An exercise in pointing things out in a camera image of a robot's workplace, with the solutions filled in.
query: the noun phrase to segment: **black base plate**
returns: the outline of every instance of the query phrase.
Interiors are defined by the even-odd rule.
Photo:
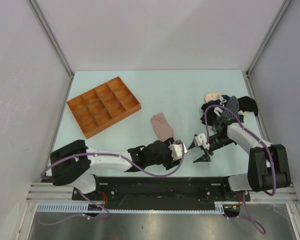
[[[214,202],[237,202],[242,191],[231,191],[227,177],[98,177],[97,191],[86,196],[113,210],[214,210]],[[76,189],[72,200],[84,200]]]

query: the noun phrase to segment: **striped fabric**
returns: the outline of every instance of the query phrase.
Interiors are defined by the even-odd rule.
[[[239,102],[238,102],[238,99],[236,98],[236,96],[230,97],[228,99],[228,101],[226,102],[225,107],[227,109],[229,109],[230,111],[232,111],[239,119],[241,119],[241,117],[239,116],[239,113],[238,113],[238,111],[239,111]],[[229,113],[226,110],[222,111],[221,116],[224,116],[227,119],[234,119],[235,118],[231,113]]]

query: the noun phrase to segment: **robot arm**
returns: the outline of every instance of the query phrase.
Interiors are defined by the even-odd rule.
[[[256,140],[244,130],[235,119],[218,117],[214,123],[217,134],[207,138],[204,133],[194,136],[189,150],[197,147],[204,151],[204,155],[194,161],[210,162],[213,151],[231,143],[238,144],[248,155],[247,173],[230,176],[228,181],[233,191],[253,190],[255,192],[273,189],[271,168],[267,166],[268,153],[260,140],[268,147],[275,169],[276,188],[285,188],[291,184],[288,157],[286,149],[281,144],[272,144],[263,139]]]
[[[169,170],[180,164],[182,146],[169,138],[164,142],[155,141],[148,146],[112,152],[89,148],[84,140],[77,140],[52,152],[50,161],[53,164],[65,157],[86,153],[90,155],[74,157],[53,167],[52,183],[56,186],[72,185],[88,194],[96,190],[96,169],[137,172],[151,165],[162,164]]]

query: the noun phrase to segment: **orange tray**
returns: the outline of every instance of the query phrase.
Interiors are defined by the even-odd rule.
[[[140,102],[118,76],[67,104],[87,139],[141,109]]]

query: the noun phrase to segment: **black cloth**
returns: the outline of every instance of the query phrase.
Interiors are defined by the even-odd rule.
[[[243,112],[254,112],[255,116],[258,116],[259,110],[257,103],[254,99],[248,96],[243,96],[238,98],[239,102],[239,110],[242,110]]]
[[[201,109],[203,110],[203,113],[206,111],[207,107],[214,105],[214,102],[208,102],[202,105]],[[215,108],[212,107],[208,110],[208,112],[206,113],[206,121],[208,123],[208,126],[213,126],[214,125],[214,121],[217,119],[217,114],[215,114]],[[202,121],[203,124],[205,123],[205,114],[203,114],[202,118],[200,118],[200,120]]]

